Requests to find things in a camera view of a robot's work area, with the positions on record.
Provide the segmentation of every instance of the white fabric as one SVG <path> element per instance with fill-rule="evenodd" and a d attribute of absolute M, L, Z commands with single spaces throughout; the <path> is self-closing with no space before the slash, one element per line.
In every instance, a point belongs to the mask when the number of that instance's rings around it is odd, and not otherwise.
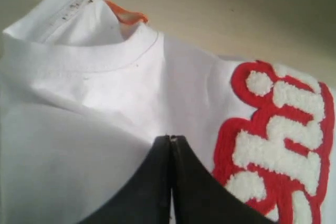
<path fill-rule="evenodd" d="M 158 135 L 185 135 L 211 171 L 221 124 L 255 112 L 230 85 L 242 61 L 145 24 L 133 29 L 125 38 L 102 0 L 43 0 L 4 30 L 1 223 L 81 220 L 121 188 Z M 326 199 L 322 221 L 331 223 L 336 198 Z"/>

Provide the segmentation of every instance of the background wall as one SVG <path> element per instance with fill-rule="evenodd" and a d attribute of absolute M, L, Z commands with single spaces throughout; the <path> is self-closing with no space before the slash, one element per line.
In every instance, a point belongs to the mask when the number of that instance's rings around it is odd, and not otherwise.
<path fill-rule="evenodd" d="M 39 1 L 0 0 L 0 29 Z M 281 62 L 336 87 L 336 0 L 113 1 L 206 50 Z"/>

